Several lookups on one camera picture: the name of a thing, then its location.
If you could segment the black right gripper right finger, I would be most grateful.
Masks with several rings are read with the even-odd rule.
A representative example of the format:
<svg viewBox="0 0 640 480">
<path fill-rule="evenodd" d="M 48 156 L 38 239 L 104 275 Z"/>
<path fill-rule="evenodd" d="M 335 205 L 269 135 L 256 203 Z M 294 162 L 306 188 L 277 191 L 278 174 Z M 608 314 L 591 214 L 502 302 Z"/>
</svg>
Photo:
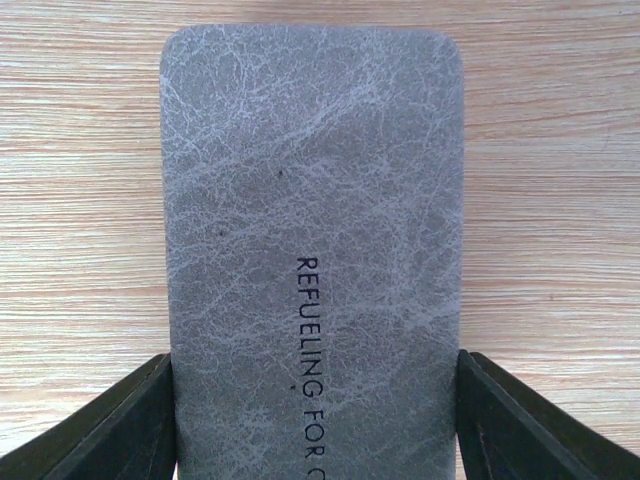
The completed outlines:
<svg viewBox="0 0 640 480">
<path fill-rule="evenodd" d="M 456 433 L 468 479 L 637 479 L 639 457 L 478 352 L 461 350 Z"/>
</svg>

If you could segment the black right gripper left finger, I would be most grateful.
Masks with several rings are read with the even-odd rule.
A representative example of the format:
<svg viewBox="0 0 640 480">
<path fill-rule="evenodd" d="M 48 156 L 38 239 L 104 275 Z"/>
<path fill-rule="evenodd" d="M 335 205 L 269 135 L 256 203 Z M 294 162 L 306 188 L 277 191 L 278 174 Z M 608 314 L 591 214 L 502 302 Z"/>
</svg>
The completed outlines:
<svg viewBox="0 0 640 480">
<path fill-rule="evenodd" d="M 3 479 L 171 479 L 176 423 L 170 355 L 156 355 L 1 458 Z"/>
</svg>

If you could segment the grey leather glasses case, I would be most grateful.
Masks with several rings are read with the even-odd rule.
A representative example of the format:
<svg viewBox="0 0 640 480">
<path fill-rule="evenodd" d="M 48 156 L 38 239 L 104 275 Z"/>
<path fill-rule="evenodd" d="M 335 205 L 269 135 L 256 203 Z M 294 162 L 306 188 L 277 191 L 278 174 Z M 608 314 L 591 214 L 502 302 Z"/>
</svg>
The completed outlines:
<svg viewBox="0 0 640 480">
<path fill-rule="evenodd" d="M 428 30 L 200 25 L 161 140 L 183 479 L 451 479 L 463 65 Z"/>
</svg>

